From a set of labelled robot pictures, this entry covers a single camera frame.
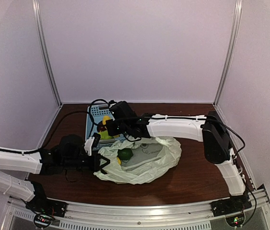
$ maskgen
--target blue crate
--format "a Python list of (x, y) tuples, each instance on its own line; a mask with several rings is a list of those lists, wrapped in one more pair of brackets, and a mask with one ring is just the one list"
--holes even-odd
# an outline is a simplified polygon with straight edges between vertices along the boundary
[[(102, 122), (103, 117), (105, 115), (109, 116), (110, 118), (113, 118), (113, 115), (111, 114), (110, 110), (108, 109), (107, 104), (93, 105), (91, 107), (91, 115), (93, 116), (96, 123)], [(92, 126), (92, 122), (90, 120), (90, 117), (87, 116), (87, 118), (86, 118), (86, 135), (85, 135), (86, 140), (88, 139), (88, 135), (89, 135), (91, 126)], [(96, 126), (94, 126), (94, 128), (93, 128), (92, 134), (93, 133), (98, 133), (98, 130), (97, 130)], [(93, 150), (99, 150), (102, 147), (111, 146), (117, 140), (124, 141), (125, 138), (124, 138), (123, 135), (120, 135), (119, 137), (116, 137), (116, 138), (113, 138), (113, 139), (100, 140), (98, 146), (96, 148), (94, 148)]]

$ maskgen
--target table surface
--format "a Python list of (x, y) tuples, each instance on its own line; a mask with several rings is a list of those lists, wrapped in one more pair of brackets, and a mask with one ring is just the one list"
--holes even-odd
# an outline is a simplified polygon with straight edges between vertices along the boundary
[[(200, 115), (214, 110), (211, 104), (135, 103), (133, 110), (142, 113), (168, 115)], [(58, 120), (72, 111), (87, 110), (87, 104), (66, 104), (62, 107), (51, 130)], [(61, 123), (47, 148), (57, 145), (61, 137), (76, 134), (85, 138), (85, 114), (74, 114)], [(186, 204), (229, 196), (226, 183), (217, 167), (204, 158), (203, 144), (189, 139), (177, 139), (182, 155), (179, 164), (162, 177), (148, 184), (115, 184), (101, 181), (90, 171), (68, 172), (52, 176), (30, 175), (29, 180), (40, 182), (50, 198), (66, 201), (116, 206), (154, 206)]]

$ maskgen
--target blue plastic basket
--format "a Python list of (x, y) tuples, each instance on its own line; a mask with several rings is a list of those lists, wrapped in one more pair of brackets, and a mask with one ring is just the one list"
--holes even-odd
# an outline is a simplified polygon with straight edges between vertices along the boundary
[[(102, 122), (104, 116), (109, 116), (110, 118), (113, 118), (113, 115), (111, 114), (110, 110), (108, 109), (107, 104), (98, 104), (98, 105), (93, 105), (91, 107), (91, 115), (93, 116), (94, 120), (96, 123)], [(85, 139), (87, 140), (89, 138), (89, 132), (92, 126), (92, 121), (90, 120), (90, 117), (87, 116), (86, 118), (86, 135)], [(97, 127), (94, 126), (92, 134), (93, 133), (98, 133)], [(119, 137), (113, 138), (113, 139), (107, 139), (107, 140), (100, 140), (99, 144), (96, 148), (93, 150), (99, 150), (102, 147), (107, 147), (111, 146), (115, 141), (117, 140), (125, 140), (123, 135), (120, 135)]]

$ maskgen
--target yellow fruit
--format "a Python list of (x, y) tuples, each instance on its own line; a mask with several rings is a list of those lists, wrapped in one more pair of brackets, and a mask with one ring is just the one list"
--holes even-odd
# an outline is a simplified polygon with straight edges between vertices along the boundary
[(106, 125), (106, 121), (108, 121), (108, 120), (110, 120), (110, 119), (111, 119), (111, 118), (110, 118), (109, 116), (107, 116), (107, 115), (104, 116), (104, 117), (103, 117), (103, 120), (102, 120), (102, 124), (103, 124), (103, 125)]
[(119, 159), (119, 157), (117, 157), (118, 160), (118, 164), (121, 165), (121, 160)]

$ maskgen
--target white panel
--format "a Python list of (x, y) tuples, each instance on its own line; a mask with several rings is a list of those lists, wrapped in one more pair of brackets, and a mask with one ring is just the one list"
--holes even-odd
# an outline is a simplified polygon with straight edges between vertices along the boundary
[(63, 102), (212, 102), (234, 0), (40, 0)]
[[(0, 146), (36, 148), (55, 111), (32, 1), (0, 0)], [(7, 199), (0, 193), (0, 221)]]
[(246, 141), (256, 186), (264, 183), (270, 196), (270, 0), (244, 1), (220, 107)]

